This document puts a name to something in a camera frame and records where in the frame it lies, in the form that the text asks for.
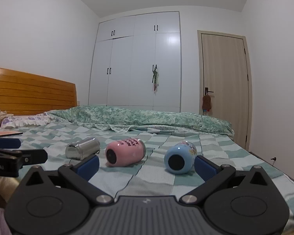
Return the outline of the beige wooden door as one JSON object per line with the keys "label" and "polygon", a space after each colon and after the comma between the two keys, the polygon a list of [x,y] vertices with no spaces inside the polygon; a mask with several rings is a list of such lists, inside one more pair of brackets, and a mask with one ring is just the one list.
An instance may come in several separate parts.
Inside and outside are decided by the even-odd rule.
{"label": "beige wooden door", "polygon": [[208,87],[211,110],[203,115],[226,120],[235,132],[234,142],[249,149],[252,125],[252,76],[245,36],[198,31],[200,98]]}

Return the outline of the pink printed cup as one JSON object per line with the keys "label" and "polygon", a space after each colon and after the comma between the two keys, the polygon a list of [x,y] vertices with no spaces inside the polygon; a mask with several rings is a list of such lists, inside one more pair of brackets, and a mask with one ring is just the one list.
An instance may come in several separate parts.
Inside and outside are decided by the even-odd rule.
{"label": "pink printed cup", "polygon": [[145,155],[145,144],[138,138],[116,140],[105,149],[107,165],[110,167],[127,167],[140,162]]}

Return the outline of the green floral duvet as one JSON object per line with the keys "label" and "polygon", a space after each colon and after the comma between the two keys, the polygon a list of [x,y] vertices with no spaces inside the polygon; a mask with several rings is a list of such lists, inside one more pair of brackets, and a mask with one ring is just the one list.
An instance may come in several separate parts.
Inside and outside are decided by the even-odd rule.
{"label": "green floral duvet", "polygon": [[139,128],[158,130],[190,129],[203,133],[234,138],[230,122],[189,112],[166,112],[126,109],[112,106],[77,106],[65,110],[46,112],[54,120],[68,121],[74,125],[114,130],[116,132]]}

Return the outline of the pink flat book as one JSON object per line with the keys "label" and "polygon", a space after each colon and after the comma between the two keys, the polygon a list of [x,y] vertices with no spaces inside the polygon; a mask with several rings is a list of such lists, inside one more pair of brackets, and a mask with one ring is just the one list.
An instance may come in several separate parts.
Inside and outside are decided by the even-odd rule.
{"label": "pink flat book", "polygon": [[22,134],[22,132],[18,132],[18,131],[1,131],[0,132],[0,137],[20,135],[20,134]]}

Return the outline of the purple floral pillow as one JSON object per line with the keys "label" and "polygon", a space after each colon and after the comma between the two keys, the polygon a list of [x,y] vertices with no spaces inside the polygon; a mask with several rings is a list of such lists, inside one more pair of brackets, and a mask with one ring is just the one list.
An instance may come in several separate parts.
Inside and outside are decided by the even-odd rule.
{"label": "purple floral pillow", "polygon": [[1,122],[0,129],[13,129],[19,127],[36,127],[49,124],[51,118],[47,115],[30,115],[30,116],[7,116]]}

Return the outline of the blue cartoon cup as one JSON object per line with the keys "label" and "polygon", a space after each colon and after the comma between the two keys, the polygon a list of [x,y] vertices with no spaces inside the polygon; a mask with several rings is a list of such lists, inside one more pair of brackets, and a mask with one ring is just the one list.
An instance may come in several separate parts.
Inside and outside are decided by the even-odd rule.
{"label": "blue cartoon cup", "polygon": [[188,141],[182,141],[171,147],[165,154],[164,164],[171,174],[186,174],[198,155],[196,146]]}

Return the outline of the stainless steel flask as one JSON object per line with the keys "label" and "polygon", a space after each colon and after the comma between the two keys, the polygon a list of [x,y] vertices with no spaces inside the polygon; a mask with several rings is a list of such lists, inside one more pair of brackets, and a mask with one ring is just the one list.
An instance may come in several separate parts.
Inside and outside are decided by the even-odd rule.
{"label": "stainless steel flask", "polygon": [[68,159],[83,160],[100,151],[100,142],[94,137],[88,137],[75,143],[69,143],[65,149]]}

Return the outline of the white built-in wardrobe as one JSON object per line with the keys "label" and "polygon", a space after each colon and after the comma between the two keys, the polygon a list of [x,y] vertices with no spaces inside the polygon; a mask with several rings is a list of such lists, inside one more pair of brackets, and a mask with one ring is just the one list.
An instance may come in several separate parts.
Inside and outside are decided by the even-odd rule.
{"label": "white built-in wardrobe", "polygon": [[[154,93],[152,67],[155,64],[159,85]],[[179,12],[124,16],[99,24],[88,104],[181,110]]]}

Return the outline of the orange wooden headboard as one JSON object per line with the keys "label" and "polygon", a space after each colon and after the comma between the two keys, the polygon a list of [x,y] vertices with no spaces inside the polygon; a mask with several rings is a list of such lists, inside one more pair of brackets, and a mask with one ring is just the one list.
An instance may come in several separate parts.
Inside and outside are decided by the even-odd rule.
{"label": "orange wooden headboard", "polygon": [[0,110],[35,115],[76,106],[74,83],[0,68]]}

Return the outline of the green hanging toy on wardrobe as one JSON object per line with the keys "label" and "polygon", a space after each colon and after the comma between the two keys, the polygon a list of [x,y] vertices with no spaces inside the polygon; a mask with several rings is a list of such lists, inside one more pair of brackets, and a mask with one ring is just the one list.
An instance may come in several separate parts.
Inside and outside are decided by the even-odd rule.
{"label": "green hanging toy on wardrobe", "polygon": [[153,65],[152,74],[153,74],[153,76],[152,76],[153,91],[155,93],[155,92],[157,92],[157,87],[159,85],[159,83],[158,83],[159,73],[158,73],[157,64]]}

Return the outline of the checkered teal bed blanket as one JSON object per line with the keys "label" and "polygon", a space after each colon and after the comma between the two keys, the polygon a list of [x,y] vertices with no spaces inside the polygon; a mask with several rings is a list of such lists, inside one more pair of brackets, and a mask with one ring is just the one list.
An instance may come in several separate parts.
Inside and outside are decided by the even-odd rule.
{"label": "checkered teal bed blanket", "polygon": [[[276,234],[294,231],[294,181],[234,143],[228,136],[194,130],[182,132],[131,129],[122,133],[64,123],[21,128],[19,149],[44,149],[45,163],[24,165],[14,178],[4,220],[13,234]],[[82,160],[68,159],[66,146],[88,137],[100,142],[99,170],[89,183],[113,198],[91,204],[69,189],[58,169]],[[113,141],[138,138],[146,155],[127,167],[107,165],[105,149]],[[198,155],[236,169],[231,181],[201,204],[179,199],[204,180],[194,165],[186,174],[171,174],[166,152],[182,141]]]}

